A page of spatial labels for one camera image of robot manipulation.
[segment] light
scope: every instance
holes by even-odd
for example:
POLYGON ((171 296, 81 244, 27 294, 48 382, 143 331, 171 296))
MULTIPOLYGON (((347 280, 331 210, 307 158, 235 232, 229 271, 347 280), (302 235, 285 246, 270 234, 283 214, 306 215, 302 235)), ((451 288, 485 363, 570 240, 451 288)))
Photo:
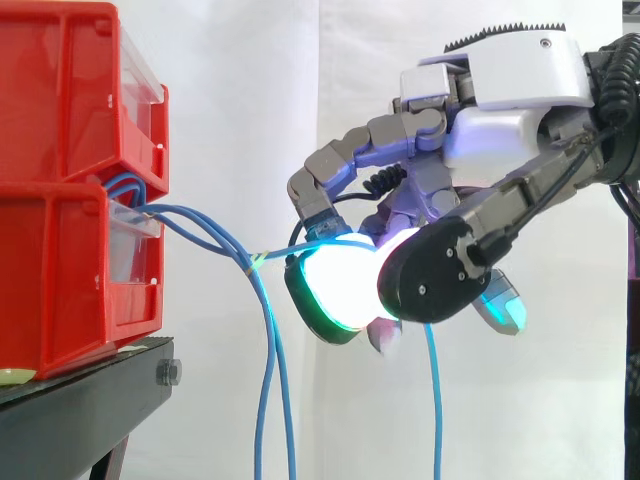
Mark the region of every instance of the light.
MULTIPOLYGON (((360 233, 338 237, 373 245, 360 233)), ((303 275, 318 305, 338 326, 359 331, 378 316, 388 316, 378 299, 376 253, 343 245, 325 245, 304 260, 303 275)))
MULTIPOLYGON (((401 231, 377 251, 327 244, 287 264, 285 283, 307 326, 326 342, 344 344, 376 318, 397 320, 380 302, 378 275, 391 252, 416 231, 401 231)), ((373 246, 360 233, 338 239, 373 246)))
POLYGON ((520 330, 523 330, 527 324, 527 308, 520 297, 513 298, 504 304, 511 318, 520 330))
POLYGON ((473 301, 473 306, 498 333, 517 335, 527 325, 527 309, 520 294, 497 268, 491 271, 487 290, 473 301))

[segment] black cable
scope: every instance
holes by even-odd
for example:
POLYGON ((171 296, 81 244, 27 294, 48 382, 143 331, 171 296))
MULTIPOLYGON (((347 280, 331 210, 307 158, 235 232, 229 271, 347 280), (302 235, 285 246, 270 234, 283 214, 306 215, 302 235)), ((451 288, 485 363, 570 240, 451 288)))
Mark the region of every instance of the black cable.
MULTIPOLYGON (((379 170, 363 182, 362 186, 368 193, 356 192, 338 195, 333 201, 333 204, 335 205, 336 203, 347 200, 380 200, 383 195, 399 187, 405 178, 407 178, 407 171, 402 168, 402 165, 399 163, 391 165, 390 167, 379 170)), ((302 222, 296 223, 296 226, 293 227, 293 232, 291 232, 291 237, 289 237, 289 247, 293 247, 296 244, 300 232, 302 232, 302 222)))
POLYGON ((545 209, 545 207, 549 204, 553 197, 555 197, 560 190, 564 188, 564 186, 569 183, 571 178, 580 170, 584 162, 589 158, 589 155, 593 153, 593 151, 605 140, 611 137, 615 133, 613 128, 607 128, 603 130, 598 136, 593 140, 593 142, 585 147, 575 158, 571 165, 558 177, 558 179, 549 187, 549 189, 538 199, 538 201, 527 210, 516 222, 507 229, 507 236, 510 237, 511 240, 515 239, 518 236, 520 230, 522 230, 533 217, 535 217, 538 213, 545 209))
POLYGON ((633 213, 635 213, 636 216, 640 216, 640 202, 638 202, 638 199, 631 191, 631 188, 629 188, 629 185, 627 185, 626 183, 621 183, 619 187, 622 193, 624 193, 624 196, 627 197, 627 201, 629 202, 633 213))
MULTIPOLYGON (((379 200, 379 198, 372 193, 345 193, 344 195, 337 196, 333 201, 333 204, 335 205, 336 203, 345 202, 347 200, 379 200)), ((298 220, 296 226, 293 227, 291 237, 289 237, 289 247, 293 247, 296 244, 296 242, 298 241, 298 237, 300 236, 300 232, 302 232, 302 222, 298 220)))
MULTIPOLYGON (((610 185, 609 188, 611 189, 611 195, 613 195, 613 198, 615 199, 618 206, 622 209, 633 227, 636 229, 636 232, 640 232, 640 219, 638 219, 637 215, 631 210, 631 207, 620 191, 620 187, 618 185, 610 185)), ((635 197, 631 198, 634 199, 632 200, 632 202, 635 201, 635 203, 638 203, 638 201, 635 200, 635 197)))

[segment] white wall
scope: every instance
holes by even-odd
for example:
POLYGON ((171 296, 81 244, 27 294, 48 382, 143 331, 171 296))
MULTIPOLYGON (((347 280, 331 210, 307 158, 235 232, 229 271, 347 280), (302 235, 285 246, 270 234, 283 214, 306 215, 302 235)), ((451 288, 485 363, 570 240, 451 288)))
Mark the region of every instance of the white wall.
MULTIPOLYGON (((286 181, 316 134, 341 137, 386 111, 400 71, 445 42, 515 20, 565 20, 585 48, 621 31, 617 4, 598 0, 116 3, 171 92, 167 202, 202 209, 251 250, 286 242, 286 181)), ((345 210, 354 223, 365 211, 345 210)), ((605 191, 581 194, 532 224, 505 261, 529 305, 526 335, 499 337, 469 311, 436 327, 443 478, 621 478, 624 228, 605 191)), ((300 478, 429 478, 421 330, 407 326, 392 360, 362 338, 321 346, 288 298, 281 264, 261 271, 289 358, 300 478)), ((266 355, 259 305, 235 265, 171 234, 166 279, 162 333, 176 336, 183 381, 132 435, 122 478, 251 478, 266 355)), ((279 401, 274 379, 267 479, 286 478, 279 401)))
MULTIPOLYGON (((249 251, 286 245, 292 172, 315 149, 316 0, 121 0, 120 16, 170 91, 167 203, 208 213, 249 251)), ((182 383, 132 435, 124 480, 252 478, 266 337, 260 304, 231 261, 167 234, 163 335, 176 337, 182 383)), ((282 280, 261 268, 278 315, 299 421, 315 340, 282 280)), ((286 476, 277 374, 265 435, 265 479, 286 476)))
MULTIPOLYGON (((583 49, 622 30, 620 3, 599 0, 321 5, 321 142, 385 113, 401 70, 483 27, 566 22, 583 49)), ((355 221, 363 207, 350 207, 355 221)), ((622 478, 625 228, 606 188, 580 193, 532 222, 501 264, 528 306, 524 334, 501 337, 472 309, 435 326, 442 478, 622 478)), ((405 326, 392 359, 366 339, 318 348, 315 478, 431 478, 426 342, 405 326)))

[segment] red plastic drawer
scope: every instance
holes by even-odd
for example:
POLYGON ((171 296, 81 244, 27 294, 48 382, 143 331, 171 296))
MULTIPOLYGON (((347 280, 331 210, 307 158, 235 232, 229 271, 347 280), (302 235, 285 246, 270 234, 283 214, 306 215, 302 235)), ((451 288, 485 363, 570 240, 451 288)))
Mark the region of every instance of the red plastic drawer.
POLYGON ((108 3, 0 2, 0 181, 168 191, 168 92, 108 3))
POLYGON ((162 326, 163 230, 115 281, 109 208, 100 185, 0 184, 0 369, 46 378, 162 326))

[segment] bolt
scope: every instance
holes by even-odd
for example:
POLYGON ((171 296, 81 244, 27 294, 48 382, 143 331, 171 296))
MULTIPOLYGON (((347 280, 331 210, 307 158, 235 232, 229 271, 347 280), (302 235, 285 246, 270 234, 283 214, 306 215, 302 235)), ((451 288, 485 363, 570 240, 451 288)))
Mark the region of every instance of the bolt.
POLYGON ((178 359, 162 360, 156 369, 156 383, 165 387, 175 387, 182 378, 182 362, 178 359))

